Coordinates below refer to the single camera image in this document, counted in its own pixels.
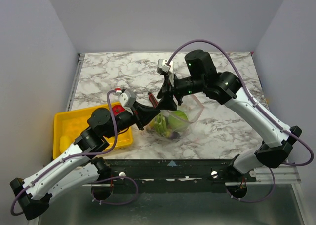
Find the green toy celery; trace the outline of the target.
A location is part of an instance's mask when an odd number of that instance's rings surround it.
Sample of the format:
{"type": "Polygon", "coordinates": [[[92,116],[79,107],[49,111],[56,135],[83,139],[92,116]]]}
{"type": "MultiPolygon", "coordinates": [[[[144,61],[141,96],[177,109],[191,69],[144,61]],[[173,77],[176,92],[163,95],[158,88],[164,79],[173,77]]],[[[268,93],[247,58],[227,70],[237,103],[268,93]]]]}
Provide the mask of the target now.
{"type": "Polygon", "coordinates": [[[166,118],[162,114],[159,114],[154,118],[153,128],[157,134],[166,136],[168,128],[166,118]]]}

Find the green toy cabbage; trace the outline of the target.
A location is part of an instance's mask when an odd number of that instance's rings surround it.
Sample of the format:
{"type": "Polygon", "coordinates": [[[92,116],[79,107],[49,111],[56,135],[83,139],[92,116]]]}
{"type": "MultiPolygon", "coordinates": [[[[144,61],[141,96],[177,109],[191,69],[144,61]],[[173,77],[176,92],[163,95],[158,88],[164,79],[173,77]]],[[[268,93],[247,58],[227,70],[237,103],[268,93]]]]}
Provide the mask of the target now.
{"type": "Polygon", "coordinates": [[[189,127],[186,114],[181,110],[173,111],[168,116],[168,126],[171,130],[178,133],[186,131],[189,127]]]}

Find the clear zip top bag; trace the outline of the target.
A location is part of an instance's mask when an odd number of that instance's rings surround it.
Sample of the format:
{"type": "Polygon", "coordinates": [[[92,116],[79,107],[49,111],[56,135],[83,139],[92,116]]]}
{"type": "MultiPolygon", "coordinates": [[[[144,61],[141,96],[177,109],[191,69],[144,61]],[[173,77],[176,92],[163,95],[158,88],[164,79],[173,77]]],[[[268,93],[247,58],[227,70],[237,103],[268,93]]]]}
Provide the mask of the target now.
{"type": "Polygon", "coordinates": [[[203,110],[203,104],[195,95],[186,96],[177,110],[162,110],[146,126],[146,132],[161,141],[178,141],[192,132],[203,110]]]}

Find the purple toy eggplant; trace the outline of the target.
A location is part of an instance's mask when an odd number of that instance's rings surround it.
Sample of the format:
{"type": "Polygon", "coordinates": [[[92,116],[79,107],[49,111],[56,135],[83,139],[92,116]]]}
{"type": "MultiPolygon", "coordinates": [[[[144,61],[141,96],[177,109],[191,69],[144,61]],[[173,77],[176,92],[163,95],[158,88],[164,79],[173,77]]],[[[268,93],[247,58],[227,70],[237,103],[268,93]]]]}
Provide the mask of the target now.
{"type": "Polygon", "coordinates": [[[168,139],[179,139],[181,134],[176,131],[169,131],[166,135],[168,139]]]}

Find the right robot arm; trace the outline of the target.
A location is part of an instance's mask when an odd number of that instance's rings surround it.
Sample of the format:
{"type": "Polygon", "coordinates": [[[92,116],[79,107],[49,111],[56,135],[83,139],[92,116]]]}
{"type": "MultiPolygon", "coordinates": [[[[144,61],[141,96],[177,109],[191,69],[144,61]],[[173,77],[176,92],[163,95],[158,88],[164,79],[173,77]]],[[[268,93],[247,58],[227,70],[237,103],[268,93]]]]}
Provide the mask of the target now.
{"type": "Polygon", "coordinates": [[[227,175],[234,182],[254,168],[278,168],[283,164],[302,130],[298,126],[290,127],[281,122],[254,97],[248,96],[235,74],[218,72],[208,52],[191,51],[185,55],[185,62],[190,76],[179,79],[173,72],[173,64],[166,59],[159,59],[157,72],[164,76],[164,83],[157,95],[160,100],[158,108],[175,111],[183,103],[184,96],[202,92],[245,120],[261,136],[263,142],[258,149],[233,159],[227,175]]]}

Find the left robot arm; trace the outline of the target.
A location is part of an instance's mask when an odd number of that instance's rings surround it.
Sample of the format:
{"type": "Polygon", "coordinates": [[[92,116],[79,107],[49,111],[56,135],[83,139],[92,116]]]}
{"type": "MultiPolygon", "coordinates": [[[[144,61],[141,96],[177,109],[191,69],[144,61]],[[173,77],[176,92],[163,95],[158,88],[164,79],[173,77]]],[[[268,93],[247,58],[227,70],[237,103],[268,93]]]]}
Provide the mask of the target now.
{"type": "Polygon", "coordinates": [[[10,182],[15,195],[11,214],[24,215],[30,221],[43,214],[68,189],[95,181],[106,182],[110,172],[98,156],[114,149],[107,139],[113,137],[116,141],[119,132],[134,124],[142,130],[159,113],[159,109],[138,102],[119,114],[114,114],[112,107],[94,110],[87,121],[88,127],[61,155],[33,175],[10,182]]]}

